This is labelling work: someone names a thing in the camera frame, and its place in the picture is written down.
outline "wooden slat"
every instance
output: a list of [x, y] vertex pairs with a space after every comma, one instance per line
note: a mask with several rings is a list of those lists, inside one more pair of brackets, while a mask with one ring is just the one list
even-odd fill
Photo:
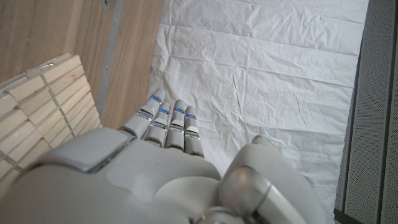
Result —
[[70, 86], [68, 86], [66, 89], [64, 89], [62, 92], [60, 92], [57, 96], [55, 96], [55, 99], [58, 101], [58, 103], [60, 105], [63, 104], [68, 98], [73, 96], [73, 94], [75, 94], [86, 83], [87, 83], [87, 79], [83, 75], [83, 76], [79, 77], [78, 80], [76, 80]]
[[33, 161], [35, 161], [40, 155], [49, 151], [51, 148], [44, 140], [40, 140], [18, 163], [23, 169], [26, 169]]
[[36, 76], [34, 78], [28, 78], [22, 82], [12, 85], [6, 88], [6, 92], [9, 92], [16, 101], [21, 101], [25, 97], [33, 94], [35, 91], [44, 87], [42, 77]]
[[15, 147], [8, 156], [13, 159], [14, 161], [18, 161], [22, 156], [24, 156], [29, 149], [34, 146], [42, 135], [38, 131], [34, 131], [30, 134], [27, 138], [25, 138], [17, 147]]
[[0, 180], [0, 197], [2, 197], [7, 190], [7, 188], [11, 185], [12, 181], [19, 175], [19, 172], [11, 169], [7, 172], [7, 174]]
[[18, 102], [18, 107], [27, 115], [31, 115], [39, 109], [45, 102], [51, 99], [48, 87], [44, 87], [24, 100]]
[[36, 125], [36, 129], [42, 134], [46, 134], [60, 119], [62, 119], [62, 114], [59, 110], [55, 110], [49, 114], [43, 121]]
[[66, 142], [68, 142], [69, 140], [72, 140], [72, 139], [73, 139], [73, 135], [72, 135], [72, 133], [71, 133], [71, 134], [68, 135], [68, 137], [67, 137], [66, 139], [64, 139], [64, 140], [62, 141], [61, 144], [66, 143]]
[[79, 55], [72, 56], [67, 61], [53, 67], [47, 72], [44, 72], [43, 77], [47, 81], [47, 83], [50, 83], [56, 80], [57, 78], [61, 77], [63, 74], [66, 74], [70, 70], [76, 68], [80, 64], [81, 62]]
[[70, 134], [70, 130], [68, 127], [65, 127], [58, 135], [57, 137], [54, 138], [54, 140], [50, 143], [50, 147], [52, 149], [55, 149], [56, 147], [58, 147], [63, 140], [65, 140], [68, 135]]
[[100, 123], [101, 123], [100, 118], [97, 118], [97, 119], [95, 120], [94, 124], [91, 125], [90, 131], [96, 129], [96, 128], [98, 127], [98, 125], [100, 125]]
[[29, 119], [35, 125], [38, 125], [45, 117], [47, 117], [51, 112], [57, 109], [57, 106], [53, 100], [49, 100], [43, 106], [41, 106], [37, 111], [29, 116]]
[[77, 80], [82, 74], [84, 74], [84, 72], [85, 71], [83, 70], [83, 66], [77, 66], [72, 71], [69, 71], [68, 73], [61, 76], [58, 80], [55, 80], [53, 83], [51, 83], [51, 91], [54, 93], [54, 95], [57, 95], [64, 88]]
[[96, 108], [95, 106], [91, 107], [89, 112], [85, 114], [83, 119], [73, 128], [73, 133], [77, 136], [81, 133], [81, 130], [88, 124], [88, 122], [94, 117]]
[[27, 119], [21, 110], [6, 113], [0, 118], [0, 139]]
[[81, 99], [75, 107], [72, 108], [66, 115], [67, 121], [71, 121], [75, 116], [85, 107], [93, 98], [91, 94], [86, 94], [83, 99]]
[[32, 134], [35, 127], [30, 121], [24, 121], [14, 132], [8, 134], [0, 141], [0, 151], [7, 154], [28, 135]]
[[0, 160], [0, 180], [7, 173], [9, 169], [12, 168], [12, 165], [5, 160]]
[[103, 0], [84, 0], [80, 23], [75, 42], [74, 54], [81, 58], [88, 83], [96, 102], [101, 88], [104, 62], [108, 49], [109, 33], [113, 22], [115, 0], [106, 0], [108, 10], [103, 8]]
[[95, 116], [92, 117], [92, 118], [89, 120], [89, 122], [86, 124], [86, 126], [80, 131], [79, 135], [84, 134], [84, 133], [86, 133], [87, 131], [89, 131], [97, 119], [98, 119], [98, 118], [95, 117]]
[[12, 111], [15, 106], [17, 106], [17, 102], [10, 94], [0, 94], [0, 117], [5, 113]]
[[43, 135], [44, 140], [47, 142], [52, 142], [54, 138], [60, 133], [65, 127], [67, 123], [64, 119], [60, 119], [45, 135]]
[[162, 1], [123, 1], [102, 115], [120, 127], [142, 106], [159, 26]]
[[79, 122], [83, 119], [83, 117], [90, 111], [90, 109], [94, 106], [94, 101], [91, 100], [81, 111], [73, 118], [71, 121], [69, 121], [70, 126], [72, 129], [75, 129], [76, 126], [79, 124]]
[[64, 104], [61, 105], [61, 110], [64, 114], [68, 114], [69, 111], [83, 98], [92, 97], [90, 91], [90, 86], [86, 83], [81, 89], [79, 89], [71, 98], [69, 98]]

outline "wooden panel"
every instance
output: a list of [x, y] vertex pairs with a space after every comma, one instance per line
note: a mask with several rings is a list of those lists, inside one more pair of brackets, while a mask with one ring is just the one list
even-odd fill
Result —
[[72, 84], [76, 81], [82, 74], [84, 74], [83, 66], [79, 65], [74, 68], [72, 71], [64, 74], [58, 80], [55, 80], [53, 83], [50, 84], [51, 91], [57, 95], [60, 93], [65, 87]]
[[63, 104], [69, 97], [73, 96], [73, 94], [76, 93], [80, 88], [82, 88], [86, 83], [87, 79], [83, 75], [79, 77], [77, 81], [64, 89], [61, 93], [55, 96], [55, 99], [57, 99], [60, 105]]
[[38, 131], [34, 131], [27, 138], [25, 138], [15, 149], [13, 149], [8, 156], [14, 161], [18, 161], [24, 156], [29, 149], [31, 149], [42, 137]]
[[82, 1], [0, 1], [0, 82], [71, 52]]
[[57, 108], [53, 100], [49, 100], [43, 106], [41, 106], [37, 111], [29, 116], [29, 119], [35, 125], [38, 125], [45, 117], [47, 117], [51, 112]]
[[53, 139], [60, 133], [64, 127], [67, 126], [67, 123], [64, 119], [60, 119], [45, 135], [43, 135], [44, 140], [47, 142], [52, 142]]
[[0, 82], [29, 68], [23, 66], [23, 63], [29, 44], [35, 5], [34, 1], [0, 1]]
[[0, 94], [0, 117], [5, 113], [10, 112], [17, 106], [17, 102], [13, 99], [10, 94], [1, 93]]
[[18, 163], [18, 165], [26, 169], [27, 166], [36, 160], [40, 155], [50, 150], [50, 146], [44, 141], [40, 140]]
[[2, 177], [4, 177], [4, 175], [7, 173], [7, 171], [11, 168], [12, 168], [12, 166], [10, 163], [8, 163], [5, 160], [0, 160], [0, 179]]
[[86, 97], [86, 96], [92, 98], [92, 95], [90, 93], [90, 86], [89, 86], [88, 83], [86, 83], [71, 98], [69, 98], [66, 102], [64, 102], [64, 104], [61, 105], [61, 110], [65, 114], [68, 114], [69, 111], [72, 110], [73, 107], [79, 102], [79, 100], [82, 99], [83, 97]]
[[76, 126], [76, 128], [73, 129], [73, 133], [77, 136], [80, 135], [85, 126], [87, 125], [92, 125], [95, 119], [98, 117], [95, 116], [96, 108], [93, 106], [90, 111], [86, 114], [86, 116], [79, 122], [79, 124]]
[[0, 139], [27, 119], [21, 110], [10, 111], [0, 118]]
[[5, 193], [8, 186], [10, 186], [10, 184], [18, 176], [18, 174], [18, 171], [11, 169], [2, 179], [0, 179], [0, 197]]
[[73, 139], [73, 135], [72, 135], [72, 133], [70, 133], [70, 134], [67, 136], [67, 138], [63, 140], [62, 144], [65, 143], [65, 142], [68, 142], [69, 140], [72, 140], [72, 139]]
[[79, 55], [72, 56], [70, 59], [56, 65], [55, 67], [51, 68], [49, 71], [43, 73], [43, 77], [50, 83], [57, 78], [61, 77], [65, 73], [73, 70], [77, 66], [80, 65], [80, 58]]
[[101, 88], [106, 51], [108, 49], [109, 32], [113, 21], [115, 0], [106, 0], [108, 10], [104, 11], [104, 0], [84, 0], [74, 54], [81, 58], [88, 83], [91, 86], [96, 102]]
[[70, 126], [72, 129], [75, 129], [76, 126], [79, 124], [79, 122], [83, 119], [83, 117], [94, 107], [94, 101], [91, 100], [83, 109], [73, 118], [71, 121], [69, 121]]
[[120, 127], [144, 102], [162, 1], [123, 1], [106, 100], [105, 126]]
[[97, 118], [97, 120], [95, 120], [94, 124], [91, 125], [90, 130], [94, 130], [94, 129], [98, 128], [98, 126], [100, 125], [100, 123], [101, 123], [100, 118]]
[[84, 134], [87, 131], [91, 130], [91, 127], [93, 126], [93, 124], [95, 123], [95, 121], [98, 119], [98, 117], [93, 116], [89, 122], [86, 124], [86, 126], [81, 130], [81, 132], [79, 134]]
[[9, 92], [16, 101], [21, 101], [42, 87], [44, 87], [42, 78], [40, 76], [36, 76], [19, 82], [16, 85], [11, 85], [9, 88], [6, 88], [6, 91]]
[[54, 138], [54, 140], [50, 143], [50, 147], [52, 149], [55, 149], [57, 146], [59, 146], [64, 139], [68, 137], [70, 134], [70, 130], [68, 127], [65, 127], [62, 129], [62, 131], [57, 135], [57, 137]]
[[38, 110], [44, 103], [51, 99], [48, 87], [37, 90], [34, 94], [18, 102], [18, 107], [27, 115], [31, 115]]
[[34, 130], [35, 127], [31, 122], [24, 121], [14, 132], [8, 134], [4, 139], [1, 140], [0, 150], [7, 154]]
[[46, 134], [60, 119], [62, 114], [59, 110], [50, 113], [44, 120], [36, 126], [37, 130], [42, 134]]
[[67, 121], [71, 121], [75, 116], [90, 102], [92, 99], [90, 94], [86, 94], [83, 99], [81, 99], [75, 107], [70, 110], [65, 117], [67, 118]]

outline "robotic finger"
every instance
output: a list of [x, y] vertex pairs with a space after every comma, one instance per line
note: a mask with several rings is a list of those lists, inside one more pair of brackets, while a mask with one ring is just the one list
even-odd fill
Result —
[[162, 104], [165, 97], [165, 90], [162, 88], [157, 89], [145, 104], [137, 110], [135, 115], [133, 115], [120, 129], [129, 132], [135, 138], [142, 138], [153, 118], [156, 116], [160, 104]]
[[170, 104], [168, 102], [163, 103], [144, 137], [145, 141], [155, 146], [164, 147], [169, 110]]
[[197, 124], [197, 116], [195, 112], [195, 108], [193, 106], [188, 106], [185, 111], [185, 153], [193, 156], [200, 156], [205, 158], [203, 155], [203, 149], [201, 147], [198, 124]]
[[184, 121], [186, 107], [187, 105], [183, 100], [177, 100], [175, 102], [165, 148], [176, 148], [184, 152]]

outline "blue led light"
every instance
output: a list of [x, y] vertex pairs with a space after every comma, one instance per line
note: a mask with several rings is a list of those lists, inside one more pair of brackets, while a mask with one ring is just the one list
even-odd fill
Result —
[[163, 108], [159, 109], [159, 111], [169, 114], [169, 111], [167, 111], [167, 110], [165, 110]]

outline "white backdrop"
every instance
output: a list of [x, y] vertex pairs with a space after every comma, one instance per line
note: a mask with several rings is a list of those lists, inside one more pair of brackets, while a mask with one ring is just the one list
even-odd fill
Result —
[[148, 96], [197, 109], [221, 175], [267, 136], [313, 185], [330, 223], [367, 0], [165, 0]]

